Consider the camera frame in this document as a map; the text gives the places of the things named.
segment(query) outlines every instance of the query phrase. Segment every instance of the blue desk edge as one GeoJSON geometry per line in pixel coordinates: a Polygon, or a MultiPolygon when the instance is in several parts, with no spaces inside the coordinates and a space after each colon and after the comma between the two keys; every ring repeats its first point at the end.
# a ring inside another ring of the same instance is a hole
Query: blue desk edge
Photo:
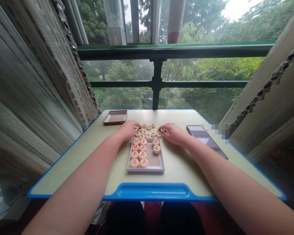
{"type": "MultiPolygon", "coordinates": [[[[92,122],[91,125],[93,125],[93,123],[100,117],[100,115],[92,122]]],[[[90,128],[91,125],[89,125],[89,127],[77,138],[75,142],[79,140],[79,138],[90,128]]],[[[69,151],[69,149],[75,144],[75,142],[67,149],[67,151],[69,151]]],[[[238,151],[230,142],[229,144],[236,151],[238,151]]],[[[32,190],[41,181],[41,179],[43,179],[44,176],[53,168],[53,166],[55,166],[57,162],[66,154],[67,151],[65,151],[65,153],[34,184],[34,186],[30,189],[30,191],[27,194],[28,198],[50,198],[51,197],[50,194],[32,194],[32,190]]],[[[267,178],[254,164],[252,164],[252,162],[248,158],[246,158],[240,151],[238,152],[281,193],[282,196],[278,198],[282,201],[285,201],[287,199],[286,195],[269,178],[267,178]]],[[[104,195],[102,200],[103,201],[142,201],[142,200],[143,201],[218,201],[217,197],[215,196],[195,195],[190,190],[190,188],[184,183],[121,183],[113,194],[104,195]]]]}

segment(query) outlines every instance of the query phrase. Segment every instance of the green metal railing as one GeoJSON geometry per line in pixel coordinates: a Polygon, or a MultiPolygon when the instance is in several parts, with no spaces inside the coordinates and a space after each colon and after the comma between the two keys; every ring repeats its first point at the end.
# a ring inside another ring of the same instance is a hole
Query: green metal railing
{"type": "Polygon", "coordinates": [[[77,49],[81,60],[149,59],[154,63],[150,81],[90,82],[92,87],[150,87],[153,90],[153,109],[158,109],[159,93],[165,87],[177,88],[244,88],[248,81],[162,81],[162,64],[167,59],[264,57],[274,42],[163,44],[131,46],[82,45],[77,49]]]}

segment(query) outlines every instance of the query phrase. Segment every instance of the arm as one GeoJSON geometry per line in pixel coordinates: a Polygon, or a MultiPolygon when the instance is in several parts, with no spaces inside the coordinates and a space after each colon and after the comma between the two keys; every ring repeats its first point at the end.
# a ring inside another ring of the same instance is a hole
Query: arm
{"type": "Polygon", "coordinates": [[[174,123],[164,136],[186,148],[230,216],[247,234],[294,234],[294,211],[271,192],[174,123]]]}
{"type": "Polygon", "coordinates": [[[52,195],[22,234],[84,234],[101,203],[119,147],[133,138],[135,126],[141,127],[129,120],[108,136],[52,195]]]}

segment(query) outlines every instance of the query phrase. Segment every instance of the phone screen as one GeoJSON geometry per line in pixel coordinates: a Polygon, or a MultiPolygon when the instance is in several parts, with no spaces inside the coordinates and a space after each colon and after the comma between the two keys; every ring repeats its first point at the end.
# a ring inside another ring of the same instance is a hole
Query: phone screen
{"type": "Polygon", "coordinates": [[[209,146],[226,160],[228,160],[228,157],[224,154],[224,152],[219,148],[219,146],[214,142],[214,140],[202,126],[186,126],[186,128],[192,136],[199,139],[205,145],[209,146]]]}

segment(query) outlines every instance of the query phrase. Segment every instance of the window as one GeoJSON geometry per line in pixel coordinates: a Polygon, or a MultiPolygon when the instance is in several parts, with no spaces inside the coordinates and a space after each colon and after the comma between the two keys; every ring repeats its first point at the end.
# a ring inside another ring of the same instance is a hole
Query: window
{"type": "Polygon", "coordinates": [[[109,43],[102,0],[76,0],[89,44],[109,43]]]}
{"type": "MultiPolygon", "coordinates": [[[[89,44],[109,43],[107,18],[103,0],[76,0],[89,44]]],[[[123,0],[127,43],[133,42],[131,3],[123,0]]],[[[150,42],[151,14],[149,0],[139,1],[140,42],[150,42]]]]}
{"type": "Polygon", "coordinates": [[[152,109],[153,92],[149,87],[93,88],[101,110],[152,109]]]}
{"type": "Polygon", "coordinates": [[[242,88],[163,88],[161,109],[195,109],[209,123],[220,123],[242,88]]]}
{"type": "MultiPolygon", "coordinates": [[[[134,7],[123,3],[130,42],[134,7]]],[[[151,1],[138,3],[140,42],[150,42],[151,1]]],[[[160,1],[159,44],[167,43],[169,3],[160,1]]],[[[216,124],[293,14],[294,0],[186,0],[184,45],[83,46],[78,54],[102,110],[192,108],[216,124]]]]}
{"type": "Polygon", "coordinates": [[[148,81],[154,73],[149,60],[84,61],[83,68],[90,82],[148,81]]]}
{"type": "Polygon", "coordinates": [[[263,57],[169,59],[163,63],[164,81],[248,81],[263,57]]]}
{"type": "MultiPolygon", "coordinates": [[[[159,43],[167,42],[170,0],[162,0],[159,43]]],[[[294,0],[186,0],[179,43],[276,41],[294,0]]]]}

